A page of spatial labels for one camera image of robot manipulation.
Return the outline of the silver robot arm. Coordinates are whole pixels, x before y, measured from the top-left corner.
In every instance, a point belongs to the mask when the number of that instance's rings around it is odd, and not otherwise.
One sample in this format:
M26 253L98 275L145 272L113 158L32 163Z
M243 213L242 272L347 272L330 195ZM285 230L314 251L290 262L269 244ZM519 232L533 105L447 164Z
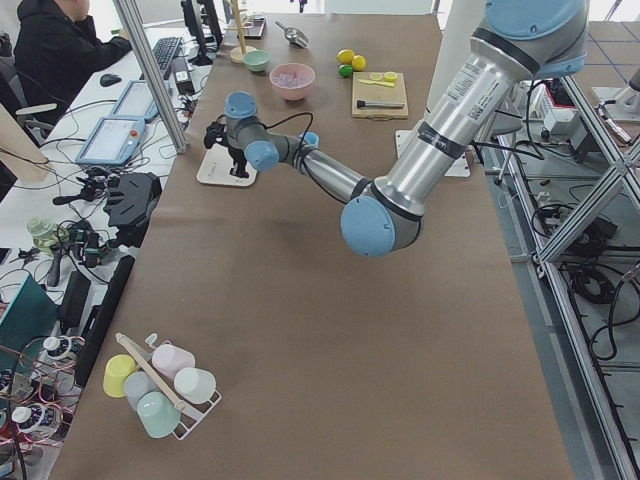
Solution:
M289 164L341 201L341 233L357 254L380 257L406 248L421 232L427 196L511 89L583 68L588 11L586 1L486 2L468 58L410 131L391 170L373 180L299 137L268 132L246 92L225 101L229 149L259 172Z

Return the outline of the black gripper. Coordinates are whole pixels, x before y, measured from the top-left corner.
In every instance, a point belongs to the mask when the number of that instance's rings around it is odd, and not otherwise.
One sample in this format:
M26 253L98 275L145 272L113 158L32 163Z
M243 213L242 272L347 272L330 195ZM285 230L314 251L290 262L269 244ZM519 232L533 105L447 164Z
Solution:
M249 174L246 170L246 157L244 151L241 148L236 148L231 145L227 147L229 155L233 159L233 165L229 171L231 176L248 177Z

